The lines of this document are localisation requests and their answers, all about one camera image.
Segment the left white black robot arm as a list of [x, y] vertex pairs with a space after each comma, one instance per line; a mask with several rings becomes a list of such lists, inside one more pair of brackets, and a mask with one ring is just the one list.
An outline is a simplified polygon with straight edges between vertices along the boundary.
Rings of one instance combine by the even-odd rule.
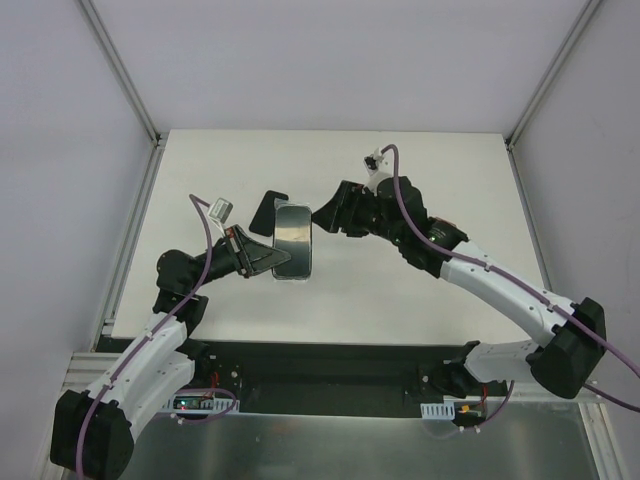
[[158, 296], [142, 332], [83, 391], [67, 390], [57, 401], [50, 461], [83, 477], [119, 478], [140, 433], [169, 398], [210, 380], [208, 348], [190, 337], [208, 304], [198, 289], [233, 273], [251, 278], [290, 258], [237, 225], [199, 256], [163, 253], [156, 264]]

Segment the black phone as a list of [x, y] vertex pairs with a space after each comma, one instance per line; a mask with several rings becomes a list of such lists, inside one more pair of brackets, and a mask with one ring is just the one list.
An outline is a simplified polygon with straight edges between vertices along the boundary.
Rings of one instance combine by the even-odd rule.
[[249, 231], [263, 236], [271, 237], [275, 228], [275, 203], [277, 200], [288, 201], [289, 196], [285, 193], [267, 190], [254, 214]]
[[275, 202], [273, 247], [290, 255], [272, 269], [278, 281], [306, 281], [312, 273], [312, 211], [304, 204]]

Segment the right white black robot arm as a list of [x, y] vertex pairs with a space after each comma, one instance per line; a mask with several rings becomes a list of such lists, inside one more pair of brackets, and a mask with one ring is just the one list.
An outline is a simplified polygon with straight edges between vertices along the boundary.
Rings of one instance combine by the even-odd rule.
[[466, 343], [428, 375], [442, 394], [464, 398], [484, 384], [514, 381], [537, 382], [573, 399], [605, 353], [598, 342], [606, 336], [600, 304], [590, 298], [575, 303], [497, 265], [472, 263], [481, 250], [453, 224], [429, 216], [407, 177], [387, 178], [374, 190], [344, 181], [312, 220], [328, 233], [389, 241], [409, 265], [475, 295], [527, 334], [521, 342]]

